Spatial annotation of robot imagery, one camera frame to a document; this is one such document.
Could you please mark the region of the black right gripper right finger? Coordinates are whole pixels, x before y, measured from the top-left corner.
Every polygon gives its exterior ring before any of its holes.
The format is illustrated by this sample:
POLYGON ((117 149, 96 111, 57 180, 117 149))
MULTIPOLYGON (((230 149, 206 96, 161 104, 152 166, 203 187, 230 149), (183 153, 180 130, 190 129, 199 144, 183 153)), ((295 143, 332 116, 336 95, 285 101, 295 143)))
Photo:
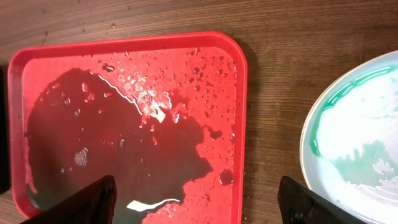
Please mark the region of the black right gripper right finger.
POLYGON ((289 176, 277 194, 283 224, 365 224, 289 176))

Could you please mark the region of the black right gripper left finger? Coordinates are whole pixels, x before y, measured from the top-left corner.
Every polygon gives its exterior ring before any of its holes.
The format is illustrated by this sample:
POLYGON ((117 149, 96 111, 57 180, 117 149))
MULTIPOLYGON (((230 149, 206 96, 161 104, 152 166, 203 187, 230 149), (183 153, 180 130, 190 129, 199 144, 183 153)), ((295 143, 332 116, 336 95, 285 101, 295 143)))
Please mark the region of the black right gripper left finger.
POLYGON ((111 224, 116 200, 115 179, 106 175, 21 224, 111 224))

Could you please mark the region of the small white plate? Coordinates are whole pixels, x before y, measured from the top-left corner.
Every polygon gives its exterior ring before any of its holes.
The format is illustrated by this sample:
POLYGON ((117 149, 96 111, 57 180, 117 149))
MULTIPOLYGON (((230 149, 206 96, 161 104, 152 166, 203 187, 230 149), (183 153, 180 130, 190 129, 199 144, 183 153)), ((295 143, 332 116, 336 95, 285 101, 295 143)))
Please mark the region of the small white plate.
POLYGON ((309 189, 366 223, 397 222, 397 52, 336 79, 300 138, 309 189))

